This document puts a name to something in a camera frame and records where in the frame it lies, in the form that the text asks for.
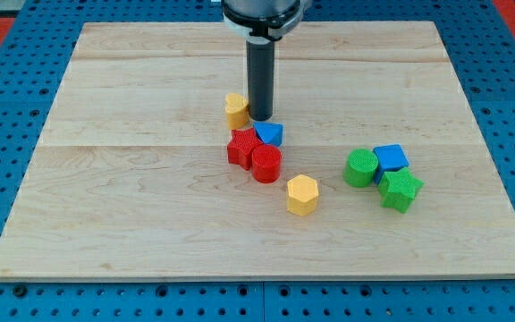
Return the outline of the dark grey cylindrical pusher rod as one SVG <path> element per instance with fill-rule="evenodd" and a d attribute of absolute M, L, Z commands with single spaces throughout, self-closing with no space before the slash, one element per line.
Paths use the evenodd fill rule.
<path fill-rule="evenodd" d="M 273 115 L 274 43 L 246 43 L 249 116 L 266 121 Z"/>

